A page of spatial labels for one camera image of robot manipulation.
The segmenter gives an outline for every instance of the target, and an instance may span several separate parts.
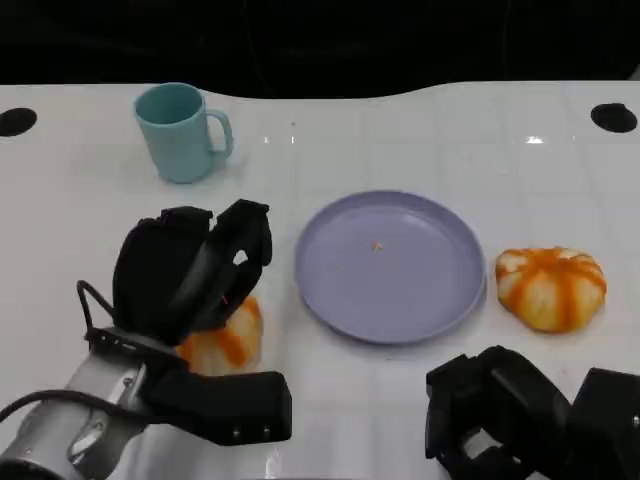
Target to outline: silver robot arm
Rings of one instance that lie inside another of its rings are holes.
[[[168,350],[160,344],[155,348]],[[94,350],[66,389],[145,413],[147,408],[138,396],[145,371],[143,364],[131,358]],[[127,442],[146,426],[79,403],[43,402],[27,414],[15,440],[0,455],[0,478],[106,479]]]

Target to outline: black hole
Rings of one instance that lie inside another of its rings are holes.
[[[638,126],[638,119],[622,103],[605,103],[591,110],[591,120],[600,128],[614,133],[627,133]]]
[[[0,137],[15,137],[33,127],[38,119],[30,108],[12,108],[0,113]]]

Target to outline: dark wall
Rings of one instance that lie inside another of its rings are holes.
[[[186,81],[363,97],[473,80],[623,79],[637,0],[5,0],[0,83]]]

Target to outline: black cable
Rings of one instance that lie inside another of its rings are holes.
[[[89,282],[78,280],[78,283],[76,284],[76,290],[78,291],[78,296],[80,297],[80,305],[82,305],[82,313],[84,313],[84,322],[87,325],[87,331],[93,329],[93,319],[91,318],[91,310],[89,309],[89,303],[87,302],[87,296],[85,295],[85,292],[89,292],[93,299],[98,302],[98,304],[102,308],[104,308],[104,310],[111,316],[112,319],[115,320],[115,310],[113,309],[113,307]]]
[[[242,10],[244,13],[244,21],[245,21],[245,33],[247,36],[247,45],[249,47],[249,53],[251,54],[251,61],[253,64],[253,68],[255,70],[256,75],[258,76],[258,80],[262,83],[262,86],[265,87],[268,94],[271,95],[271,98],[278,98],[275,90],[271,86],[267,79],[263,75],[262,67],[260,66],[260,59],[256,52],[253,35],[251,33],[251,20],[249,18],[249,6],[247,4],[248,0],[242,0]]]
[[[502,73],[504,80],[509,80],[509,20],[511,19],[511,6],[513,0],[507,0],[504,11],[504,23],[502,28]]]
[[[39,392],[33,392],[25,395],[24,397],[19,398],[15,402],[10,403],[2,410],[0,410],[0,423],[5,421],[9,416],[20,410],[22,407],[25,407],[30,403],[43,402],[46,400],[63,400],[66,402],[77,403],[80,405],[84,405],[85,407],[102,410],[112,417],[120,417],[126,420],[132,420],[146,425],[167,423],[160,417],[140,412],[133,412],[121,407],[120,405],[116,405],[101,398],[94,397],[93,395],[89,395],[83,392],[76,392],[73,390],[41,390]]]

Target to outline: mug handle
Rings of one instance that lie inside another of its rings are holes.
[[[220,124],[222,125],[222,131],[224,132],[226,148],[221,152],[214,151],[216,155],[220,155],[223,158],[228,158],[233,151],[233,131],[231,130],[231,123],[229,123],[229,117],[226,113],[221,112],[220,110],[206,110],[205,111],[207,117],[215,117],[218,119]]]

